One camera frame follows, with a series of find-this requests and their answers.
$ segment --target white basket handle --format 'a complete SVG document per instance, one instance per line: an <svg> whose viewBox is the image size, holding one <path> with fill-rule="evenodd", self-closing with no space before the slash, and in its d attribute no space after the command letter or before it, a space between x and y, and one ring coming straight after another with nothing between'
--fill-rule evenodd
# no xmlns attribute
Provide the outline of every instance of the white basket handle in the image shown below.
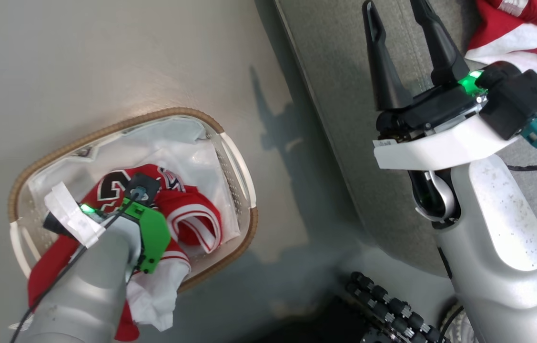
<svg viewBox="0 0 537 343"><path fill-rule="evenodd" d="M255 188L253 188L253 181L251 180L251 174L249 174L249 169L245 164L243 155L236 147L235 143L225 132L222 132L220 136L223 139L223 146L226 151L226 156L228 157L232 168L236 174L236 179L243 190L246 192L246 195L249 196L249 204L251 208L255 208Z"/></svg>
<svg viewBox="0 0 537 343"><path fill-rule="evenodd" d="M31 274L31 267L25 258L25 253L22 251L22 242L20 241L20 230L18 230L18 223L10 223L10 241L12 242L12 248L14 249L14 256L16 261L22 270L22 273L28 279Z"/></svg>

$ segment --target brown basket rim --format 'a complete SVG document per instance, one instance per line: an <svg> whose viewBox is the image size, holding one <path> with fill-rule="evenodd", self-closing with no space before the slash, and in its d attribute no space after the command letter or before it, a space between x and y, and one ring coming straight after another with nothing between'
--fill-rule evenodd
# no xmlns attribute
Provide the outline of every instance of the brown basket rim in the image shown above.
<svg viewBox="0 0 537 343"><path fill-rule="evenodd" d="M22 189L23 185L25 184L25 182L28 180L28 178L31 175L33 175L42 167L48 165L48 163L54 162L58 158L63 157L68 152L83 148L84 146L92 143L93 141L96 141L97 139L103 138L106 135L120 132L131 126L147 123L149 121L153 121L156 119L172 117L174 115L188 115L190 117L194 117L196 119L199 119L207 123L212 129L215 130L216 133L221 134L224 132L224 128L210 115L207 115L206 113L203 113L202 111L191 109L188 107L173 107L169 109L163 109L160 111L154 111L152 113L140 115L138 117L133 117L131 119L122 120L121 122L107 126L106 128L103 128L101 130L94 131L91 134L88 134L85 137L74 141L73 143L62 146L61 148L35 161L32 165L30 165L29 167L27 167L25 170L23 170L20 173L18 178L16 178L14 185L12 186L12 189L10 191L10 195L8 198L8 217L9 217L10 222L12 223L18 220L18 208L17 208L18 197L19 197L20 190ZM247 230L247 234L244 240L236 248L236 250L234 252L231 252L231 254L221 259L216 264L212 265L210 268L190 278L189 280L186 280L185 282L183 282L181 284L181 287L179 288L180 292L186 291L187 289L194 287L195 285L202 282L203 280L206 280L207 278L209 278L209 276L215 274L216 272L223 269L225 266L232 263L232 261L239 258L245 252L245 250L247 250L247 247L249 247L249 244L251 244L251 241L253 237L255 236L255 231L257 229L257 224L258 224L257 208L251 208L249 212L250 212L249 230Z"/></svg>

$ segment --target laundry basket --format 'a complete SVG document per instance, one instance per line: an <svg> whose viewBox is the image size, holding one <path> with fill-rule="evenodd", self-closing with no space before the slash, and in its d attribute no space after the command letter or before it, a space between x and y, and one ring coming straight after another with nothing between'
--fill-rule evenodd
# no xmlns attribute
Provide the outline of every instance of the laundry basket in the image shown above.
<svg viewBox="0 0 537 343"><path fill-rule="evenodd" d="M95 157L100 153L102 146L108 146L126 135L132 135L136 130L161 128L166 121L178 119L200 123L204 128L206 139L213 143L232 196L236 221L241 232L239 237L223 243L215 252L192 257L190 260L192 273L186 277L179 290L185 291L193 287L241 256L255 235L258 218L255 190L249 170L233 141L212 117L194 109L172 108L128 119L96 131L40 159L20 174L10 193L8 211L12 247L20 269L27 278L31 267L57 239L55 234L42 228L46 208L43 198L34 196L30 189L33 183L37 182L35 179L41 177L40 174L50 167L57 169L57 163L63 161L72 161L79 165L91 163L88 166L94 166L96 169L97 166L92 163L95 162ZM72 183L76 177L64 174L62 181L68 185L68 181Z"/></svg>

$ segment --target green led indicator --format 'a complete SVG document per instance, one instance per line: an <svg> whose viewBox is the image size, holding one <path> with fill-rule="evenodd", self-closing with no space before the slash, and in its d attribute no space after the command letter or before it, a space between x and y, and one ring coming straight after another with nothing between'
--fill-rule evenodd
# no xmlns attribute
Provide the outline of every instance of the green led indicator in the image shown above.
<svg viewBox="0 0 537 343"><path fill-rule="evenodd" d="M94 208L91 208L90 206L88 206L87 204L81 204L80 205L80 209L82 212L84 213L94 213Z"/></svg>
<svg viewBox="0 0 537 343"><path fill-rule="evenodd" d="M465 76L459 80L459 84L462 85L465 91L471 96L477 96L481 93L484 93L485 90L477 87L476 80L482 75L482 70L476 70L470 72L468 76Z"/></svg>

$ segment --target gray cloth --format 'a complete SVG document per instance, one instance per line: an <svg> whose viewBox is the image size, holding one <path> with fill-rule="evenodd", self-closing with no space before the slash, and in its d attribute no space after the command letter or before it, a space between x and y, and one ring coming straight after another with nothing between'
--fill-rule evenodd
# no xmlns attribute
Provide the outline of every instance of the gray cloth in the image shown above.
<svg viewBox="0 0 537 343"><path fill-rule="evenodd" d="M465 51L480 17L473 0L431 0L458 47ZM373 92L362 21L362 0L276 0L321 121L364 226L384 251L428 272L445 275L429 222L414 210L402 171L379 170ZM375 0L387 45L403 83L414 94L432 87L425 37L408 0ZM471 68L479 63L468 61ZM501 153L506 163L537 163L519 141ZM537 172L520 174L537 215Z"/></svg>

